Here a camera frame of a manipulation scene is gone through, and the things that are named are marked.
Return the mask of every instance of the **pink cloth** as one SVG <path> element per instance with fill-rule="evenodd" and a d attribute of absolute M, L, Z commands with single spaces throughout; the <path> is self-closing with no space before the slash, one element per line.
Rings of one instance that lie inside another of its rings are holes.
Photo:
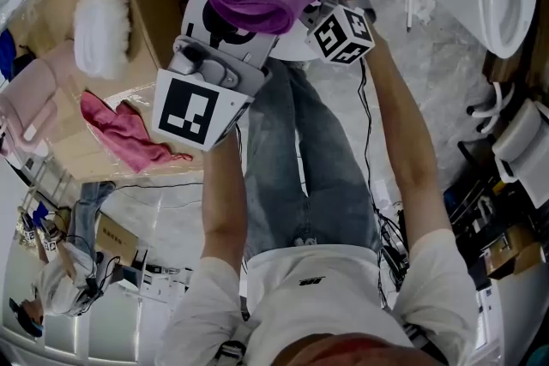
<path fill-rule="evenodd" d="M 153 143 L 139 113 L 125 102 L 120 103 L 115 112 L 85 91 L 80 111 L 101 141 L 134 172 L 141 172 L 152 164 L 193 160 L 190 154 L 172 154 L 166 144 Z"/>

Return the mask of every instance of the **person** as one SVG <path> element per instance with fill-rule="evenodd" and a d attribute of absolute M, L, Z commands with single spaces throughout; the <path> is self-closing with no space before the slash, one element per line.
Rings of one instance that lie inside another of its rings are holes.
<path fill-rule="evenodd" d="M 57 241 L 57 256 L 49 261 L 38 233 L 34 239 L 44 266 L 33 284 L 33 300 L 18 305 L 9 300 L 21 327 L 33 337 L 44 331 L 44 315 L 78 315 L 86 308 L 82 293 L 89 288 L 87 280 L 105 271 L 98 267 L 103 255 L 96 254 L 95 219 L 103 201 L 116 188 L 113 182 L 84 183 L 80 200 L 71 212 L 66 242 Z"/>
<path fill-rule="evenodd" d="M 422 329 L 446 363 L 467 362 L 474 282 L 455 245 L 425 121 L 387 42 L 371 32 L 376 47 L 365 60 L 410 248 L 395 307 L 380 306 L 379 232 L 343 128 L 302 70 L 270 59 L 273 78 L 250 107 L 245 178 L 234 133 L 203 156 L 202 259 L 164 332 L 158 366 L 440 364 L 413 346 L 405 323 Z"/>

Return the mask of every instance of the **white t-shirt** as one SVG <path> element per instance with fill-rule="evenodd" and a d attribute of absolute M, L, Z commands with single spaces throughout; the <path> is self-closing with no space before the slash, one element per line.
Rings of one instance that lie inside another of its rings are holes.
<path fill-rule="evenodd" d="M 369 249 L 317 245 L 265 252 L 248 263 L 248 309 L 256 329 L 244 358 L 270 365 L 291 343 L 313 333 L 366 333 L 412 346 L 380 308 L 377 257 Z M 394 313 L 423 327 L 449 364 L 464 364 L 474 348 L 478 305 L 474 282 L 451 231 L 422 237 Z M 204 258 L 174 313 L 156 364 L 205 366 L 242 321 L 238 275 Z"/>
<path fill-rule="evenodd" d="M 36 280 L 36 289 L 46 315 L 66 314 L 86 287 L 86 277 L 93 269 L 90 255 L 77 249 L 73 244 L 65 243 L 65 248 L 75 265 L 76 280 L 73 283 L 61 262 L 61 256 L 48 262 L 40 271 Z"/>

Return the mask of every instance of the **jeans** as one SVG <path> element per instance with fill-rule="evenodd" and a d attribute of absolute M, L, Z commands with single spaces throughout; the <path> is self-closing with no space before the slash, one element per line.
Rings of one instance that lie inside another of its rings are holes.
<path fill-rule="evenodd" d="M 103 201 L 116 188 L 113 182 L 84 183 L 76 202 L 67 233 L 67 243 L 90 255 L 95 261 L 95 217 Z"/>
<path fill-rule="evenodd" d="M 340 122 L 296 65 L 269 59 L 268 66 L 273 78 L 249 112 L 245 259 L 314 243 L 378 252 L 371 195 Z"/>

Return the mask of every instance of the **logo on t-shirt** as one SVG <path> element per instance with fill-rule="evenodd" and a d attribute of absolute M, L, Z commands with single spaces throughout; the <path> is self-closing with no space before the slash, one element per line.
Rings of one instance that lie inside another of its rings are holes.
<path fill-rule="evenodd" d="M 322 276 L 321 278 L 303 279 L 303 280 L 299 281 L 299 286 L 320 284 L 320 281 L 323 280 L 324 278 L 325 278 L 325 276 Z"/>

